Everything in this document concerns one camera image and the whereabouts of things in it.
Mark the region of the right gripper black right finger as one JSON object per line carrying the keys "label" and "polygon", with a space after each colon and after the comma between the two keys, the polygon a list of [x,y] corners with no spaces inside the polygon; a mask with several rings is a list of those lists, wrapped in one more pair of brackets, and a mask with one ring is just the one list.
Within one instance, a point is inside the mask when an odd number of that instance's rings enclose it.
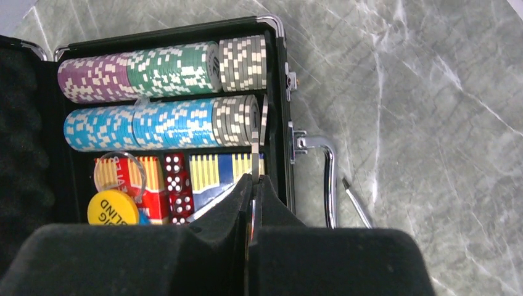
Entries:
{"label": "right gripper black right finger", "polygon": [[248,248],[249,295],[434,295],[410,235],[386,228],[312,228],[255,186]]}

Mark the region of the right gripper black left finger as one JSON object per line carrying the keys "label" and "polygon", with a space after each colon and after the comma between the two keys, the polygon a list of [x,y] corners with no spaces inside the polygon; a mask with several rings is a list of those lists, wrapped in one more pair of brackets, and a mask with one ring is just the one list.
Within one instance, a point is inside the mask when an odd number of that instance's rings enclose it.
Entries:
{"label": "right gripper black left finger", "polygon": [[244,175],[225,199],[185,226],[50,224],[22,245],[2,295],[242,295]]}

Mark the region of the blue yellow card deck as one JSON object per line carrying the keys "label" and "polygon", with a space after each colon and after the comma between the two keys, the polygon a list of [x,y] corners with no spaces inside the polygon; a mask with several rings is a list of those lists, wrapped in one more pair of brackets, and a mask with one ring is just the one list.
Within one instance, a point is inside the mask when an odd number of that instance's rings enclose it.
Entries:
{"label": "blue yellow card deck", "polygon": [[189,171],[194,210],[198,211],[235,185],[242,175],[251,174],[251,154],[195,154],[189,157]]}

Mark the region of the grey white 1 chip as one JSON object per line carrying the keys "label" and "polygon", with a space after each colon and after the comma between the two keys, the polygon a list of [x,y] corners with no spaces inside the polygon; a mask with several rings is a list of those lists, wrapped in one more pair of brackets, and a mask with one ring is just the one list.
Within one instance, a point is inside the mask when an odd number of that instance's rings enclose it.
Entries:
{"label": "grey white 1 chip", "polygon": [[252,179],[254,184],[259,183],[260,179],[260,154],[259,154],[259,131],[254,128],[252,131],[252,142],[251,142],[251,161],[252,161]]}
{"label": "grey white 1 chip", "polygon": [[267,94],[263,97],[263,107],[261,112],[261,127],[260,127],[260,145],[265,145],[266,130],[268,121],[268,96]]}

